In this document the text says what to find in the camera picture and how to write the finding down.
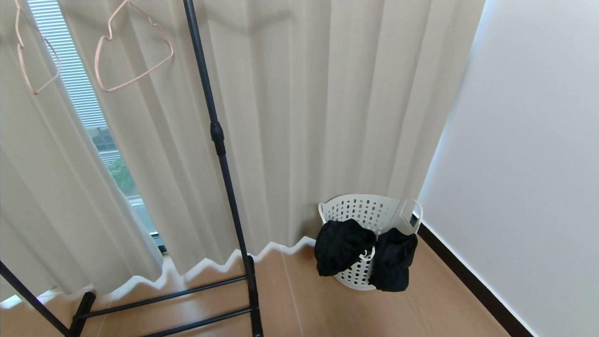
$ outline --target green foliage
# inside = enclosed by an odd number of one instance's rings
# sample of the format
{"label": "green foliage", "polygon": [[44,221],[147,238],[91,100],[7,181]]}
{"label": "green foliage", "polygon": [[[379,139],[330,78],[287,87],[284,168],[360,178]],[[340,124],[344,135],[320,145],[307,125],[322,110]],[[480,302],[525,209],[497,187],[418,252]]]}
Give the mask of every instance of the green foliage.
{"label": "green foliage", "polygon": [[117,186],[124,195],[130,196],[135,194],[135,182],[131,178],[131,174],[123,158],[119,158],[108,167],[110,175],[116,181]]}

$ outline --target black garment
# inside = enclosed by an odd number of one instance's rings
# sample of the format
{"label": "black garment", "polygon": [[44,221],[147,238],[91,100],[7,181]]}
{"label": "black garment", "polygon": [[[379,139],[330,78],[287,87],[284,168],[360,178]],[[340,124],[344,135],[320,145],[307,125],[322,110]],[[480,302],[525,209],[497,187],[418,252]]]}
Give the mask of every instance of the black garment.
{"label": "black garment", "polygon": [[354,219],[329,221],[316,237],[314,255],[320,276],[333,276],[351,267],[376,243],[376,234]]}
{"label": "black garment", "polygon": [[418,245],[415,234],[404,235],[397,228],[379,235],[368,282],[382,291],[404,291],[408,287],[408,267]]}

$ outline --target pink wire hanger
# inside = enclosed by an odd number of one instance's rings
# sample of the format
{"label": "pink wire hanger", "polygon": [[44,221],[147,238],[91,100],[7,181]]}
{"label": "pink wire hanger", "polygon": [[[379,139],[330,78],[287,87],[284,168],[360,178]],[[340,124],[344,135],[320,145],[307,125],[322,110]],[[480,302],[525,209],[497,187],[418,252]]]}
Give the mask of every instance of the pink wire hanger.
{"label": "pink wire hanger", "polygon": [[[56,80],[56,78],[58,78],[58,75],[60,74],[60,69],[62,68],[62,63],[60,62],[60,58],[58,57],[58,54],[56,53],[54,47],[52,47],[52,45],[50,44],[50,42],[48,41],[48,39],[46,39],[40,29],[38,28],[38,26],[25,14],[25,12],[21,9],[21,5],[19,4],[19,0],[14,0],[14,4],[17,6],[17,17],[15,18],[15,22],[14,22],[14,30],[17,32],[17,39],[19,40],[19,43],[17,44],[17,54],[19,55],[19,64],[21,65],[21,70],[23,71],[23,77],[25,78],[25,83],[27,84],[27,86],[29,87],[29,90],[31,90],[34,95],[37,95],[40,93],[40,91],[42,89],[44,89],[47,85],[49,85],[50,83],[52,83],[52,81]],[[31,25],[33,27],[35,27],[35,30],[38,31],[40,38],[42,40],[44,40],[46,42],[46,44],[50,47],[50,49],[52,50],[52,53],[54,53],[54,57],[56,58],[56,62],[58,62],[58,67],[56,69],[56,74],[54,75],[54,77],[52,77],[48,82],[46,82],[44,85],[42,85],[39,89],[34,89],[34,87],[31,85],[31,81],[29,80],[29,76],[27,75],[27,70],[25,69],[25,61],[23,60],[23,49],[25,48],[25,45],[23,44],[23,39],[21,38],[21,33],[19,32],[19,17],[21,16],[21,14],[23,14],[23,16],[25,16],[27,18],[27,20],[29,21],[29,23],[31,23]]]}
{"label": "pink wire hanger", "polygon": [[[156,64],[154,67],[151,67],[145,73],[137,76],[136,78],[134,78],[128,82],[125,82],[121,85],[117,85],[114,88],[106,89],[104,87],[104,84],[102,84],[102,79],[100,78],[100,70],[99,70],[100,52],[102,52],[102,45],[104,43],[104,40],[112,41],[112,39],[113,39],[112,21],[114,20],[114,17],[116,17],[116,15],[121,11],[121,9],[123,9],[127,4],[133,6],[136,10],[142,12],[145,16],[147,16],[150,24],[160,30],[160,32],[164,36],[164,39],[167,41],[168,46],[171,48],[171,54],[168,55],[167,58],[165,58],[164,60],[160,61],[160,63]],[[152,18],[146,12],[144,12],[141,8],[137,7],[133,2],[131,2],[131,0],[124,0],[123,3],[116,9],[116,11],[114,11],[114,13],[108,19],[108,36],[105,35],[105,36],[101,37],[100,41],[98,42],[98,47],[96,48],[96,56],[93,60],[94,70],[96,71],[96,80],[98,81],[98,85],[100,85],[100,88],[102,90],[104,90],[106,92],[113,92],[115,90],[119,90],[120,88],[130,85],[131,83],[139,80],[140,78],[144,77],[145,75],[148,75],[154,69],[160,67],[164,62],[168,61],[169,58],[172,58],[174,54],[175,54],[175,51],[173,50],[173,45],[171,44],[170,40],[168,39],[167,33],[162,29],[162,27],[160,27],[160,25],[158,25],[157,23],[152,22]]]}

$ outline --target perforated basket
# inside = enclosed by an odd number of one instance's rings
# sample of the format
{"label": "perforated basket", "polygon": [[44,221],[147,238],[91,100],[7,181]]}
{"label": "perforated basket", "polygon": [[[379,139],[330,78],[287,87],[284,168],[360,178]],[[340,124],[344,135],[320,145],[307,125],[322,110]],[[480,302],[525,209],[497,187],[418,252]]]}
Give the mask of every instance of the perforated basket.
{"label": "perforated basket", "polygon": [[[408,200],[396,200],[374,194],[346,194],[336,197],[326,203],[318,204],[318,212],[322,224],[329,220],[345,221],[356,220],[363,228],[381,235],[395,227],[405,235],[418,232],[422,218],[422,206],[413,199],[420,210],[419,218],[414,226],[403,215],[403,209]],[[368,282],[372,274],[371,261],[376,254],[373,248],[370,254],[364,252],[360,260],[347,270],[335,275],[335,278],[347,287],[355,290],[376,289]]]}

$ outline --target white wall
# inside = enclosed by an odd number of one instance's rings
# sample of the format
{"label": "white wall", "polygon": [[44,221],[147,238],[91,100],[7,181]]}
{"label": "white wall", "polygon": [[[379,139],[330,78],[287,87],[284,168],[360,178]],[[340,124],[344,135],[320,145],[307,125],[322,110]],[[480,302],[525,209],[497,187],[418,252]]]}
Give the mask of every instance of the white wall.
{"label": "white wall", "polygon": [[599,331],[599,1],[487,0],[420,199],[536,335]]}

